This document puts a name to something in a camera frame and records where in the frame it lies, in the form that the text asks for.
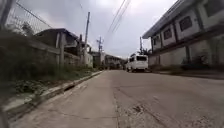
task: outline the fence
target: fence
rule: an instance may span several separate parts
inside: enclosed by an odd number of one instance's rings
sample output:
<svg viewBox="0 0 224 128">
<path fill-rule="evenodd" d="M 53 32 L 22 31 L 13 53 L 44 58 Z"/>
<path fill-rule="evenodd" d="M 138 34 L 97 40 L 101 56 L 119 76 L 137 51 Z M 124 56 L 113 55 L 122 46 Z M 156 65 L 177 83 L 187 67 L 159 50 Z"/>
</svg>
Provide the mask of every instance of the fence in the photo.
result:
<svg viewBox="0 0 224 128">
<path fill-rule="evenodd" d="M 51 28 L 43 19 L 26 9 L 18 1 L 12 5 L 5 27 L 23 35 L 36 34 Z"/>
</svg>

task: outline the sky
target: sky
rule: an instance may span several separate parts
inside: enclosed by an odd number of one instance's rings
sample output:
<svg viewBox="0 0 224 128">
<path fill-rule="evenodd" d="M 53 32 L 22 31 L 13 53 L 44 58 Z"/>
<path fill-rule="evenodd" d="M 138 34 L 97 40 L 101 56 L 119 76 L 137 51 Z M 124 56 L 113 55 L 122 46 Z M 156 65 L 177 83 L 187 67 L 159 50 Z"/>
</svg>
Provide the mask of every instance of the sky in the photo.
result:
<svg viewBox="0 0 224 128">
<path fill-rule="evenodd" d="M 53 28 L 66 28 L 76 35 L 85 34 L 88 11 L 91 12 L 88 42 L 97 50 L 96 40 L 105 39 L 116 11 L 123 0 L 19 0 L 28 10 L 44 19 Z M 177 0 L 131 0 L 119 28 L 103 42 L 108 54 L 129 57 L 139 50 L 140 36 Z M 149 40 L 143 47 L 150 49 Z"/>
</svg>

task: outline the white building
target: white building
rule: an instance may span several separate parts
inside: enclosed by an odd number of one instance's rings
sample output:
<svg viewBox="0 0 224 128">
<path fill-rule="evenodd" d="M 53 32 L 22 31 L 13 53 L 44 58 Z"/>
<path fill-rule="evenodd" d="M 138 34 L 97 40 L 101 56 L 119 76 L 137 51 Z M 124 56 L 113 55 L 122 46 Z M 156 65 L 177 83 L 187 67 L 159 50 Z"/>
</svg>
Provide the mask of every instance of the white building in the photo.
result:
<svg viewBox="0 0 224 128">
<path fill-rule="evenodd" d="M 151 39 L 150 65 L 180 65 L 205 55 L 224 64 L 224 0 L 179 0 L 144 35 Z"/>
<path fill-rule="evenodd" d="M 88 67 L 93 67 L 93 56 L 91 55 L 91 54 L 89 54 L 89 53 L 87 53 L 87 52 L 85 52 L 85 56 L 86 56 L 86 60 L 85 60 L 85 62 L 86 62 L 86 64 L 87 64 L 87 66 Z"/>
</svg>

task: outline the road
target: road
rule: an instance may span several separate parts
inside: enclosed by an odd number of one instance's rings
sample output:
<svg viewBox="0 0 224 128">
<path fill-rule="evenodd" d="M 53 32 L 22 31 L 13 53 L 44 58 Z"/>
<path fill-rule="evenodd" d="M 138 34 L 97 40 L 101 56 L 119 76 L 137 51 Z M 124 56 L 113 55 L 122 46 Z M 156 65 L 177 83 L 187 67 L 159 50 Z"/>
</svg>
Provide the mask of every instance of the road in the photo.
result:
<svg viewBox="0 0 224 128">
<path fill-rule="evenodd" d="M 12 128 L 224 128 L 224 81 L 105 71 Z"/>
</svg>

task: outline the white van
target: white van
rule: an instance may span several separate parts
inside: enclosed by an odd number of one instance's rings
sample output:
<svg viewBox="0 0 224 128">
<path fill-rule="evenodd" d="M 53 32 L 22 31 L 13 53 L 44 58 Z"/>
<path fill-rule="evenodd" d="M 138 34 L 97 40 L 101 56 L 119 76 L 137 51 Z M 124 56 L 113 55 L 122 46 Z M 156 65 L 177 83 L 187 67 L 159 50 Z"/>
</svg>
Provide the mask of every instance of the white van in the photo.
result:
<svg viewBox="0 0 224 128">
<path fill-rule="evenodd" d="M 147 71 L 149 67 L 148 56 L 145 55 L 134 55 L 128 59 L 126 64 L 126 70 L 134 72 L 136 70 Z"/>
</svg>

